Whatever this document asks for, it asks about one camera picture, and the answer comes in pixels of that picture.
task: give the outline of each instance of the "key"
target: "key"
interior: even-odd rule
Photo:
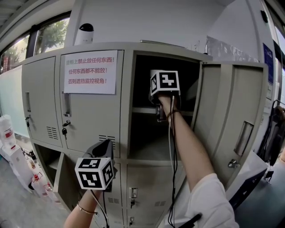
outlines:
[[[67,129],[66,128],[62,129],[62,134],[65,136],[65,140],[66,140],[66,134],[67,134]]]

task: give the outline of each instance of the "white shirt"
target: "white shirt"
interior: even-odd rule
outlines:
[[[191,192],[185,216],[191,219],[199,213],[202,213],[197,222],[199,228],[239,227],[224,187],[215,173],[201,179]]]

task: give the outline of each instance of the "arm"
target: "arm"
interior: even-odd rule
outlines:
[[[170,113],[170,98],[159,96],[166,116]],[[182,115],[178,112],[173,114],[175,122],[175,140],[179,151],[190,191],[208,174],[214,173],[214,169],[202,143],[195,136]]]
[[[101,191],[96,191],[95,195],[99,199]],[[97,206],[95,199],[90,191],[86,191],[80,202],[78,203],[81,208],[88,212],[94,212]],[[89,228],[92,221],[93,214],[88,214],[81,211],[76,206],[70,215],[67,217],[64,228]]]

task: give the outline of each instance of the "wrist band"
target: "wrist band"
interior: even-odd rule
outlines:
[[[176,110],[173,110],[173,111],[172,111],[172,114],[174,114],[175,112],[180,112],[180,111],[177,110],[177,109],[176,109]],[[167,121],[169,121],[168,119],[169,119],[169,117],[170,117],[170,114],[171,114],[171,112],[168,113],[168,115],[167,115],[167,117],[166,117],[166,120],[167,120]]]
[[[88,211],[84,210],[82,207],[79,206],[79,202],[77,203],[77,206],[79,207],[80,211],[83,211],[83,212],[85,212],[85,213],[87,213],[89,215],[94,215],[95,214],[95,212],[88,212]]]

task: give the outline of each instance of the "window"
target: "window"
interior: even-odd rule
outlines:
[[[21,38],[1,55],[1,73],[14,69],[26,58],[29,35]]]
[[[19,39],[0,52],[0,74],[14,69],[20,62],[41,53],[63,48],[70,12],[33,25]]]
[[[42,27],[37,32],[34,55],[63,48],[69,18]]]

